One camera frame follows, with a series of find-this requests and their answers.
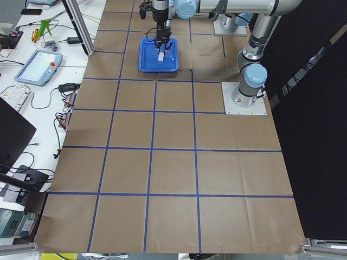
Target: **teal box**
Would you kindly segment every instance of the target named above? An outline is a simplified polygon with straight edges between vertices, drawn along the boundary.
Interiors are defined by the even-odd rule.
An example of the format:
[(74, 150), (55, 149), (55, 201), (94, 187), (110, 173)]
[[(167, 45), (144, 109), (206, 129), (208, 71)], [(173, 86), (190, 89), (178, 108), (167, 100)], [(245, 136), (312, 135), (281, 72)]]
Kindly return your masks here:
[(37, 215), (34, 213), (0, 209), (0, 238), (27, 237), (36, 222)]

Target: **blue tray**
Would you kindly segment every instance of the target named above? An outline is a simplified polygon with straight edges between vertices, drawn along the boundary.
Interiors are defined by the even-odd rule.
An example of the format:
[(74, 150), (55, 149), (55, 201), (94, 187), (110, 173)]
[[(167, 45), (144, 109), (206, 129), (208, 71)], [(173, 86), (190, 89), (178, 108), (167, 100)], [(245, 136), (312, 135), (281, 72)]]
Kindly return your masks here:
[(158, 50), (154, 42), (148, 42), (146, 37), (140, 42), (139, 70), (142, 72), (176, 72), (178, 70), (178, 48), (177, 40), (170, 38), (173, 42), (169, 51), (165, 53), (164, 61), (158, 61)]

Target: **yellow object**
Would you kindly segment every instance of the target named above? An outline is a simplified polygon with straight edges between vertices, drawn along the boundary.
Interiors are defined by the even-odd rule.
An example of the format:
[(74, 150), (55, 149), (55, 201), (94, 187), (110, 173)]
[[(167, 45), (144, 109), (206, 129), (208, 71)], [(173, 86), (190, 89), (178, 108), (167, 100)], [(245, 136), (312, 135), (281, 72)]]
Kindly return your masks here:
[(31, 36), (31, 40), (32, 40), (32, 42), (36, 42), (37, 39), (38, 39), (38, 29), (35, 29), (35, 30), (33, 31), (32, 36)]
[[(60, 253), (59, 255), (69, 260), (77, 260), (78, 253)], [(41, 260), (62, 260), (62, 258), (55, 253), (43, 253)]]

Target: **black phone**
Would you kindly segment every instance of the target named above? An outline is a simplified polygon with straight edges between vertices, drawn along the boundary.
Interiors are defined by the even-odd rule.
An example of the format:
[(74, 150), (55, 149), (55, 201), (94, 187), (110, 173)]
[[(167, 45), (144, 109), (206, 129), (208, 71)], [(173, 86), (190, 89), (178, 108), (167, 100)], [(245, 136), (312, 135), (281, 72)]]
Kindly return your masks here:
[(42, 13), (42, 9), (28, 9), (24, 8), (21, 11), (21, 15), (40, 15)]

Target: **white desk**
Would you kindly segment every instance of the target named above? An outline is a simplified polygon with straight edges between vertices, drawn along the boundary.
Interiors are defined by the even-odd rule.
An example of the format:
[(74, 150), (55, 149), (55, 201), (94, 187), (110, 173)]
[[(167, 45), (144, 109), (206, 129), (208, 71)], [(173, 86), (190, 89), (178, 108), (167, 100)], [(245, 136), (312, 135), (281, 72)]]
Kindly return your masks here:
[[(85, 2), (81, 3), (79, 7), (83, 14), (100, 19), (105, 3), (106, 0), (86, 0)], [(40, 6), (29, 4), (28, 8), (40, 8)], [(51, 18), (63, 10), (64, 6), (61, 2), (59, 2), (57, 5), (52, 6), (49, 10), (43, 10), (40, 16), (22, 16), (17, 26)], [(66, 25), (71, 28), (73, 27), (66, 13), (59, 16), (57, 19), (59, 20), (59, 24)], [(91, 21), (88, 18), (85, 18), (85, 23), (89, 33), (95, 36), (99, 23)], [(41, 48), (41, 43), (43, 42), (42, 38), (37, 43), (32, 43), (31, 41), (33, 30), (39, 27), (40, 26), (21, 27), (20, 30), (23, 31), (24, 34), (16, 49), (10, 50), (10, 55), (6, 58), (0, 57), (0, 60), (14, 60), (25, 63), (36, 49)], [(52, 30), (52, 34), (53, 36), (46, 34), (45, 40), (60, 41), (65, 40), (67, 37), (76, 36), (76, 32), (74, 30), (66, 27), (56, 27)], [(52, 89), (58, 87), (58, 85), (68, 82), (81, 83), (82, 81), (85, 67), (88, 62), (88, 57), (84, 53), (82, 47), (80, 45), (71, 47), (66, 42), (59, 43), (59, 46), (59, 52), (63, 54), (63, 61), (51, 80), (43, 87), (33, 86), (30, 84), (27, 85), (35, 93), (35, 97), (33, 99), (33, 105), (35, 107), (46, 106), (49, 102), (49, 93)], [(8, 54), (8, 50), (2, 50), (1, 54), (6, 56)], [(14, 77), (20, 68), (21, 66), (15, 63), (0, 63), (0, 92), (8, 86), (20, 84), (19, 82), (14, 81)], [(52, 95), (51, 105), (48, 108), (33, 109), (31, 108), (30, 104), (28, 104), (23, 111), (22, 115), (37, 128), (36, 133), (30, 143), (40, 143), (39, 146), (27, 146), (25, 149), (26, 152), (30, 152), (35, 156), (35, 163), (33, 164), (32, 168), (48, 168), (53, 171), (55, 170), (58, 159), (54, 159), (53, 153), (57, 152), (58, 141), (53, 126), (53, 120), (55, 118), (55, 113), (62, 112), (63, 108), (62, 97), (59, 91), (55, 90)], [(65, 131), (62, 128), (57, 129), (62, 145), (65, 138)], [(19, 167), (20, 165), (29, 166), (31, 160), (31, 156), (22, 154), (14, 164), (14, 167)], [(49, 175), (52, 174), (46, 171), (42, 172)], [(49, 185), (50, 184), (45, 184), (42, 190), (46, 190)], [(3, 198), (0, 198), (0, 207), (20, 211), (24, 209), (23, 206), (16, 203), (4, 202)], [(11, 244), (12, 241), (13, 239), (0, 239), (0, 245)]]

